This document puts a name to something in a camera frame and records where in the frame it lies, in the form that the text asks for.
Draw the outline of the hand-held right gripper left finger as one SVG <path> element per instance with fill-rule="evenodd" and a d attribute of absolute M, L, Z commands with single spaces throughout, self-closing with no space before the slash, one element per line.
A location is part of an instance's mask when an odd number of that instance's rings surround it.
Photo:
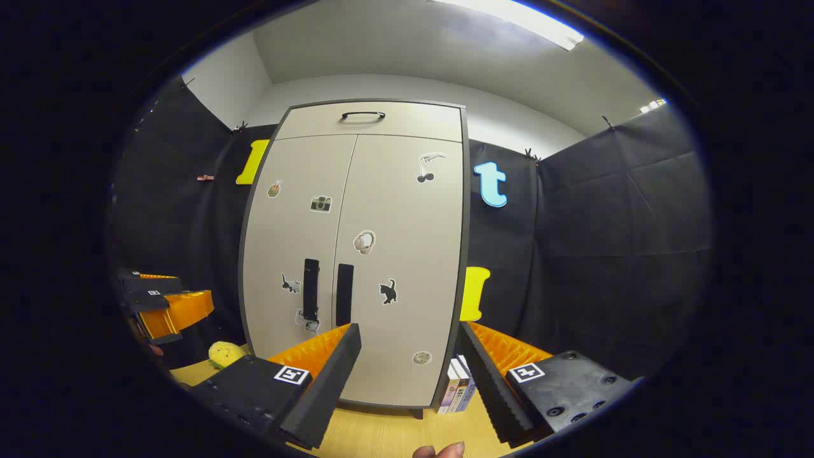
<path fill-rule="evenodd" d="M 346 324 L 270 359 L 239 357 L 191 395 L 268 443 L 319 448 L 361 348 L 359 325 Z"/>

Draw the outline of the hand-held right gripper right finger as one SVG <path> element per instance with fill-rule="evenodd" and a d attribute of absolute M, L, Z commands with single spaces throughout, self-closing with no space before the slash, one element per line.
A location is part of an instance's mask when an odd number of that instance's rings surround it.
<path fill-rule="evenodd" d="M 459 324 L 459 347 L 498 440 L 547 440 L 587 422 L 637 385 L 575 350 L 549 354 L 474 322 Z"/>

